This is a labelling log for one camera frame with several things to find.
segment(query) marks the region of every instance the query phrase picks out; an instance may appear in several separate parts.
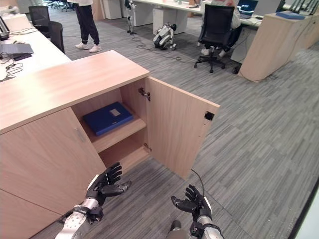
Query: cabinet shelf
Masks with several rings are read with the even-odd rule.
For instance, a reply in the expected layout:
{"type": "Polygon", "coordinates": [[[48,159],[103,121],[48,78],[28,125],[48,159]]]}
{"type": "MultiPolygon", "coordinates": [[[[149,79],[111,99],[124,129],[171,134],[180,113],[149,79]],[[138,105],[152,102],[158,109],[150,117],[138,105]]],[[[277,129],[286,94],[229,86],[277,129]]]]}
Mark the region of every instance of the cabinet shelf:
{"type": "Polygon", "coordinates": [[[146,127],[146,123],[137,115],[133,115],[132,121],[100,136],[96,136],[83,120],[81,120],[81,125],[98,153],[146,127]]]}
{"type": "Polygon", "coordinates": [[[106,167],[120,162],[123,173],[129,171],[149,157],[147,150],[130,137],[99,153],[106,167]]]}

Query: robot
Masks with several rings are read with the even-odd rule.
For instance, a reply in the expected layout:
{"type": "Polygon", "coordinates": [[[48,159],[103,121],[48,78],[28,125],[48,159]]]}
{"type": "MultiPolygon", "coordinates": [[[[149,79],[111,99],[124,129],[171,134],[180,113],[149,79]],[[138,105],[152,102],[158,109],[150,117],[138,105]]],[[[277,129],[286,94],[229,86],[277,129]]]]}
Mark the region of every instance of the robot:
{"type": "Polygon", "coordinates": [[[128,30],[127,33],[130,35],[136,34],[134,32],[134,13],[135,13],[135,4],[133,0],[124,0],[124,6],[126,7],[127,12],[127,23],[128,23],[128,30]]]}
{"type": "MultiPolygon", "coordinates": [[[[121,179],[121,170],[121,165],[115,163],[93,178],[83,203],[75,205],[61,217],[60,222],[64,227],[55,239],[83,239],[92,224],[102,220],[105,200],[123,194],[132,184],[131,181],[115,184],[121,179]]],[[[185,195],[188,197],[185,200],[172,196],[171,201],[178,209],[192,214],[190,234],[198,239],[224,239],[220,228],[212,222],[211,206],[207,198],[192,185],[186,188],[185,195]]],[[[181,229],[180,222],[175,220],[166,239],[188,239],[188,235],[181,229]]]]}
{"type": "Polygon", "coordinates": [[[156,36],[153,39],[156,48],[166,50],[169,46],[171,50],[176,49],[174,43],[174,33],[176,31],[176,24],[165,24],[161,29],[157,30],[156,36]]]}

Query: blue binder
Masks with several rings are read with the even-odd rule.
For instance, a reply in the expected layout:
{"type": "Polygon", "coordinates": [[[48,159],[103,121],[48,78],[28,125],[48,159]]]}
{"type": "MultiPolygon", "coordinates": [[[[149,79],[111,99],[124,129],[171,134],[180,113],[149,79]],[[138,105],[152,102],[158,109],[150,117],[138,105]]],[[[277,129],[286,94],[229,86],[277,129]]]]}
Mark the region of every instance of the blue binder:
{"type": "Polygon", "coordinates": [[[132,120],[133,115],[121,103],[115,102],[84,115],[83,119],[95,135],[99,136],[132,120]]]}
{"type": "Polygon", "coordinates": [[[296,20],[302,20],[305,19],[305,16],[300,15],[298,13],[292,12],[292,11],[279,11],[276,13],[277,16],[281,16],[286,19],[296,19],[296,20]]]}

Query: cabinet hinge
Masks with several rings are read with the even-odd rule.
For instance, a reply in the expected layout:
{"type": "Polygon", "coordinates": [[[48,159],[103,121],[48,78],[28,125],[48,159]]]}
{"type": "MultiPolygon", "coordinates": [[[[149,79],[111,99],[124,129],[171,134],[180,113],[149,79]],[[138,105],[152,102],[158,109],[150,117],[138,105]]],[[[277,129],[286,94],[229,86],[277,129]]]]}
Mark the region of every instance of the cabinet hinge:
{"type": "Polygon", "coordinates": [[[205,119],[207,119],[207,120],[212,121],[214,116],[215,115],[213,113],[209,112],[209,111],[206,111],[206,113],[205,113],[205,119]]]}
{"type": "Polygon", "coordinates": [[[152,151],[152,148],[150,148],[147,143],[144,143],[144,147],[145,147],[149,152],[152,151]]]}
{"type": "Polygon", "coordinates": [[[146,98],[148,99],[148,101],[151,101],[151,94],[150,94],[150,92],[146,92],[143,87],[140,87],[140,88],[139,88],[139,93],[140,93],[142,96],[146,97],[146,98]]]}

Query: latch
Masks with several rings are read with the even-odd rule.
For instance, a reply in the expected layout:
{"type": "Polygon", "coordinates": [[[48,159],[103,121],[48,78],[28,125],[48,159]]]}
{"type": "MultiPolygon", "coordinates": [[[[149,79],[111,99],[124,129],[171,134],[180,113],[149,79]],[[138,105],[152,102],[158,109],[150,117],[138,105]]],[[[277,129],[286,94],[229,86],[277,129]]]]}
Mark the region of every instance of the latch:
{"type": "Polygon", "coordinates": [[[209,112],[209,111],[206,111],[206,113],[205,113],[205,119],[207,119],[207,120],[212,121],[214,116],[215,115],[213,113],[209,112]]]}
{"type": "Polygon", "coordinates": [[[140,93],[142,96],[146,97],[146,98],[148,99],[148,101],[151,101],[151,94],[150,94],[150,92],[147,92],[147,93],[146,93],[143,87],[140,87],[140,88],[139,88],[139,93],[140,93]]]}

